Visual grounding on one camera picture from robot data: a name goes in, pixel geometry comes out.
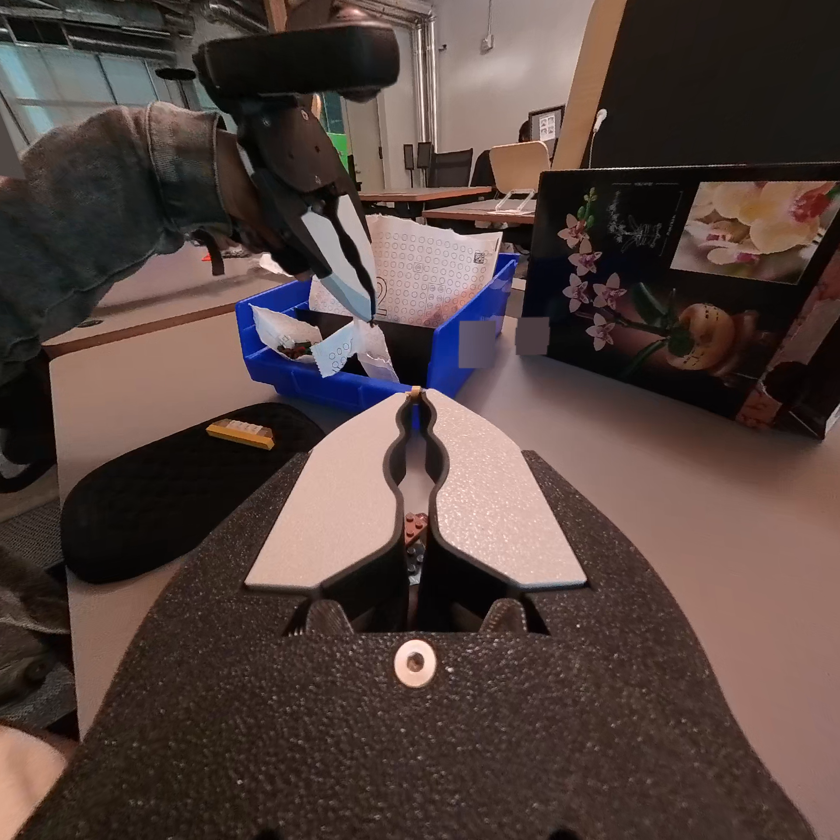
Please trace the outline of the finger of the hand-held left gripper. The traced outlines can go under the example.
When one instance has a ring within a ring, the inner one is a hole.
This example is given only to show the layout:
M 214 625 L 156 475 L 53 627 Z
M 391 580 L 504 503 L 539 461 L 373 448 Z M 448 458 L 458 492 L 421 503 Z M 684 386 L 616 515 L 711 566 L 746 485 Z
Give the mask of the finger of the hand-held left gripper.
M 372 323 L 377 310 L 375 260 L 364 216 L 359 214 L 351 195 L 342 194 L 337 198 L 333 228 L 355 277 L 352 281 L 350 275 L 343 275 L 343 284 L 347 289 L 345 297 L 350 304 L 348 309 L 356 318 Z
M 363 287 L 356 268 L 345 255 L 339 231 L 327 217 L 308 210 L 301 218 L 314 244 L 326 261 L 326 269 L 313 272 L 329 293 L 352 314 L 363 322 L 373 320 L 373 298 Z

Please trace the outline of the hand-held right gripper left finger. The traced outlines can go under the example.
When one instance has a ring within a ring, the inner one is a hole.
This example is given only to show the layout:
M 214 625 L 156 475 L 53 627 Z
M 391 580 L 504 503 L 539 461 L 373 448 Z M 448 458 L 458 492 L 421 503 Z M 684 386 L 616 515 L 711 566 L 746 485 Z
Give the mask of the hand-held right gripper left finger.
M 396 546 L 414 409 L 409 394 L 387 397 L 313 448 L 245 578 L 247 588 L 313 594 Z

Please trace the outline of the white printed paper bag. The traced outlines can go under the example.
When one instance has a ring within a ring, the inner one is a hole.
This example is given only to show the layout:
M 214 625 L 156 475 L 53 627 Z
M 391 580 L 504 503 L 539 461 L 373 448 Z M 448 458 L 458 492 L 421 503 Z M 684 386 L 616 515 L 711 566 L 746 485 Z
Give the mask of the white printed paper bag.
M 436 328 L 496 274 L 501 232 L 462 235 L 379 214 L 366 220 L 379 321 Z

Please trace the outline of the round brown orange lego build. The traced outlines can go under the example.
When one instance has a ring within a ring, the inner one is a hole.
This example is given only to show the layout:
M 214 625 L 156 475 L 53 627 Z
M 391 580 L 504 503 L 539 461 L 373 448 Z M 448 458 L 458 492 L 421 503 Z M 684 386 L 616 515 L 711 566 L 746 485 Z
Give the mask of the round brown orange lego build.
M 407 513 L 404 517 L 403 537 L 406 571 L 410 585 L 421 579 L 427 546 L 428 515 L 425 512 Z

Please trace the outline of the torn white paper bag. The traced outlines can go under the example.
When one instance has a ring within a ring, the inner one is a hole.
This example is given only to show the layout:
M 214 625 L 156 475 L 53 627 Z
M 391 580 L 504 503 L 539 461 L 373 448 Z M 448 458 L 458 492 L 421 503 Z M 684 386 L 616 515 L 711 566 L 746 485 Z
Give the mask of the torn white paper bag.
M 352 318 L 337 332 L 324 339 L 318 327 L 278 311 L 250 306 L 259 340 L 279 357 L 298 364 L 312 364 L 322 378 L 335 375 L 352 359 L 361 364 L 364 373 L 373 379 L 398 383 L 382 329 Z M 285 358 L 277 346 L 309 341 L 314 363 Z

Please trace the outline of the blue bin with lego pieces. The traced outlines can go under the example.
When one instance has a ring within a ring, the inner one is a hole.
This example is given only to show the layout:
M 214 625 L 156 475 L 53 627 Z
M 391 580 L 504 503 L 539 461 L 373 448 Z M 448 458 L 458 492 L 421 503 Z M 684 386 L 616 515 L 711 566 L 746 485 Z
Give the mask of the blue bin with lego pieces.
M 451 318 L 434 329 L 433 346 L 427 369 L 427 385 L 453 397 L 468 380 L 472 369 L 459 366 L 460 323 L 488 322 L 501 331 L 514 272 L 513 255 L 497 258 L 491 282 Z M 255 382 L 268 384 L 283 397 L 297 398 L 356 414 L 389 396 L 406 392 L 413 385 L 391 383 L 367 377 L 358 361 L 350 360 L 343 370 L 322 378 L 312 364 L 284 360 L 258 338 L 251 305 L 296 318 L 293 309 L 308 308 L 310 281 L 292 281 L 239 301 L 235 307 L 238 334 L 245 367 Z

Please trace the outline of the person's left forearm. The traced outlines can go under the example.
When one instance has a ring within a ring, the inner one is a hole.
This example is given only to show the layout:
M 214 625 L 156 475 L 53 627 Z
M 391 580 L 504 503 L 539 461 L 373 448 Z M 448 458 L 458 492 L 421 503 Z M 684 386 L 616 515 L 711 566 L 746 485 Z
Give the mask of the person's left forearm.
M 113 284 L 194 230 L 230 235 L 219 117 L 154 101 L 44 134 L 2 178 L 1 376 L 85 321 Z

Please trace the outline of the yellow tan lego plate build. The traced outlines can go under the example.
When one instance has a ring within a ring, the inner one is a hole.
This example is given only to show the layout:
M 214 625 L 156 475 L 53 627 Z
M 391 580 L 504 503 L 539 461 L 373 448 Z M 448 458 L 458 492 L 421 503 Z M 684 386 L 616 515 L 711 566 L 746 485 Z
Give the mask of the yellow tan lego plate build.
M 206 433 L 214 438 L 262 450 L 270 451 L 275 447 L 274 434 L 268 426 L 230 417 L 211 422 L 206 426 Z

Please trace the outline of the wooden edged white table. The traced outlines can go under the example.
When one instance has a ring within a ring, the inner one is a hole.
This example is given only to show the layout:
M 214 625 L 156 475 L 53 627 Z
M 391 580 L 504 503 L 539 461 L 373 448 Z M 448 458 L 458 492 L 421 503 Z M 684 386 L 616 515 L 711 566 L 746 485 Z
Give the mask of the wooden edged white table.
M 394 191 L 362 192 L 360 199 L 372 214 L 377 207 L 393 205 L 399 217 L 427 221 L 468 222 L 501 225 L 532 225 L 532 216 L 502 216 L 494 212 L 500 198 L 491 197 L 486 186 L 415 187 Z

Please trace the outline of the black mesh back chair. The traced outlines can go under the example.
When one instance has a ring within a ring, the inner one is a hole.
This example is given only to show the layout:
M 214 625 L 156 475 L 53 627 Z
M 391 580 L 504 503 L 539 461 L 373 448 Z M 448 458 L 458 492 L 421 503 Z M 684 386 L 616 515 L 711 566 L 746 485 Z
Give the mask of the black mesh back chair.
M 427 187 L 469 186 L 473 157 L 473 149 L 452 152 L 433 150 L 427 169 Z

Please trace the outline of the black framed monitor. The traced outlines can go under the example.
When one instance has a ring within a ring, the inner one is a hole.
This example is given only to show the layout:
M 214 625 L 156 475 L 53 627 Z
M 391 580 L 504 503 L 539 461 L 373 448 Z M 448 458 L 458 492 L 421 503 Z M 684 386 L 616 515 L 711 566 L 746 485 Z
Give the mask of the black framed monitor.
M 530 140 L 540 141 L 547 145 L 555 144 L 560 137 L 564 114 L 564 104 L 530 111 L 528 113 Z

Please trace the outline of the dark brown printed box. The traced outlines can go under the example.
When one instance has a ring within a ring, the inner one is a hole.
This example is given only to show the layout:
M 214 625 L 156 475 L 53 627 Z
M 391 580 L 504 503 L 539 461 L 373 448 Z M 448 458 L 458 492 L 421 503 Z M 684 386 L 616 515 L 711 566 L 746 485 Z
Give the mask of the dark brown printed box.
M 541 175 L 541 353 L 752 428 L 838 423 L 839 164 Z

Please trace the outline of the person's beige shirt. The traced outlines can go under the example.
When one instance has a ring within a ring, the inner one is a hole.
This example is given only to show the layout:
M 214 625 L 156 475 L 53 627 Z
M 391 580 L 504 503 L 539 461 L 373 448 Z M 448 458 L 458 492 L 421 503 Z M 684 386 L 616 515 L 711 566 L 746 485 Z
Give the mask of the person's beige shirt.
M 11 839 L 45 798 L 77 748 L 48 731 L 1 724 L 1 838 Z

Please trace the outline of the black panel with beige edge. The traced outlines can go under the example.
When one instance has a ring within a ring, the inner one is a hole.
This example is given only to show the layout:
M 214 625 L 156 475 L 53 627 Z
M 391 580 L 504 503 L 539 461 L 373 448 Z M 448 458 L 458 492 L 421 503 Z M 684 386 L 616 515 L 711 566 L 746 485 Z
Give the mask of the black panel with beige edge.
M 838 1 L 597 1 L 554 170 L 839 155 Z

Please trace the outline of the silver wall pipes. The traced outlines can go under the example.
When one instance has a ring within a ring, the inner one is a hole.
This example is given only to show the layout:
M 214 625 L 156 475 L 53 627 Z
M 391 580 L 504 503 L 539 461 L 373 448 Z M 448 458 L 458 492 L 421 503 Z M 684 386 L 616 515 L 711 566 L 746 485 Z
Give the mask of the silver wall pipes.
M 437 18 L 432 7 L 417 13 L 410 27 L 416 128 L 420 141 L 438 147 Z

